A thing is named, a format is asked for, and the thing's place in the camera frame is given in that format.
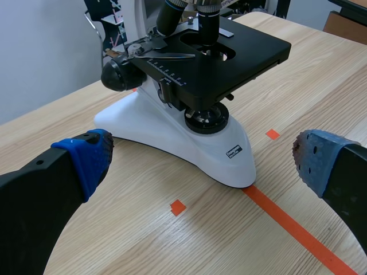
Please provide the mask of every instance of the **objective lens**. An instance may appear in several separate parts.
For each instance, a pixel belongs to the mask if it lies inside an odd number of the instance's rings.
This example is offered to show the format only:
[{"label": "objective lens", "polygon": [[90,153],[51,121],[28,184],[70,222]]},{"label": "objective lens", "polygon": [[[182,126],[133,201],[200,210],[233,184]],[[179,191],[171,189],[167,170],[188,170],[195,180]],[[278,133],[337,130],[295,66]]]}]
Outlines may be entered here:
[{"label": "objective lens", "polygon": [[162,36],[174,33],[188,4],[182,0],[165,0],[157,18],[157,31]]},{"label": "objective lens", "polygon": [[204,46],[214,45],[219,38],[221,5],[197,6],[199,11],[199,35]]}]

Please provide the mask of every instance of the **white microscope base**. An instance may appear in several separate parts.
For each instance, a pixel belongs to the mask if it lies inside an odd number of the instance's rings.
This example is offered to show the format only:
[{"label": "white microscope base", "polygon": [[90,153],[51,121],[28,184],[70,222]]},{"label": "white microscope base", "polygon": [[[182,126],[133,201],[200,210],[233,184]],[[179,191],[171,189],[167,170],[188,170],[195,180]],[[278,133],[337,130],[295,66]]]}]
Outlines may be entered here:
[{"label": "white microscope base", "polygon": [[186,126],[184,111],[162,108],[138,90],[97,114],[95,125],[116,138],[143,143],[187,160],[227,186],[244,188],[255,181],[249,140],[232,116],[219,133],[198,134]]}]

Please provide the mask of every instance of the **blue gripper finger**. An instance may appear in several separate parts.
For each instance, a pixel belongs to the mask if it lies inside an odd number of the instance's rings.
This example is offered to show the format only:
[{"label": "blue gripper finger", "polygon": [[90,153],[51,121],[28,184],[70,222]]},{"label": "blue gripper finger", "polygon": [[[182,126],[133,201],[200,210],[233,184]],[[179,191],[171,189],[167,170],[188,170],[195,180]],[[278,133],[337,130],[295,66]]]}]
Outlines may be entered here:
[{"label": "blue gripper finger", "polygon": [[111,133],[103,129],[53,143],[52,148],[65,149],[70,153],[80,179],[84,202],[96,191],[112,162],[114,141]]},{"label": "blue gripper finger", "polygon": [[293,144],[293,157],[299,176],[321,198],[340,150],[356,143],[321,130],[300,133]]}]

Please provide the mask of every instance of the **brand label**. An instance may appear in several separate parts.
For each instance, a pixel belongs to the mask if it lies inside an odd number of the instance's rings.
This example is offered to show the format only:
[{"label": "brand label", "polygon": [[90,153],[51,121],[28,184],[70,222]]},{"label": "brand label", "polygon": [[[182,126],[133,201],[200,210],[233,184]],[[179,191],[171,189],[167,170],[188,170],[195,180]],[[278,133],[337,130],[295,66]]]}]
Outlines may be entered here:
[{"label": "brand label", "polygon": [[229,150],[226,153],[226,155],[227,155],[227,157],[229,157],[230,159],[232,159],[235,155],[237,155],[241,151],[242,151],[241,146],[237,145],[237,146],[233,147],[231,150]]},{"label": "brand label", "polygon": [[223,7],[228,7],[230,4],[233,4],[235,2],[237,2],[238,0],[225,0],[225,1],[222,1],[222,8]]}]

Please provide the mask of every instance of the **orange tape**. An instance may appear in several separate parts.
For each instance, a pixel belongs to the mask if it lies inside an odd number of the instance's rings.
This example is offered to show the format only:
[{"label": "orange tape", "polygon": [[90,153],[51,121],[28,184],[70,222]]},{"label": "orange tape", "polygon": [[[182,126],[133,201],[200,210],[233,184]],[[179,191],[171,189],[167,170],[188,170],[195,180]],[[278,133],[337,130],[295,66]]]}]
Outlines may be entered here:
[{"label": "orange tape", "polygon": [[184,210],[186,209],[186,206],[180,202],[178,199],[171,204],[171,212],[177,217],[180,215]]},{"label": "orange tape", "polygon": [[325,245],[319,242],[299,223],[292,219],[278,205],[270,200],[255,186],[242,189],[258,206],[260,206],[270,217],[282,228],[288,231],[304,248],[313,254],[321,263],[336,275],[357,275],[346,263],[340,260]]},{"label": "orange tape", "polygon": [[278,137],[280,137],[280,134],[278,134],[276,131],[271,129],[269,132],[266,133],[266,135],[271,138],[272,140],[276,140]]}]

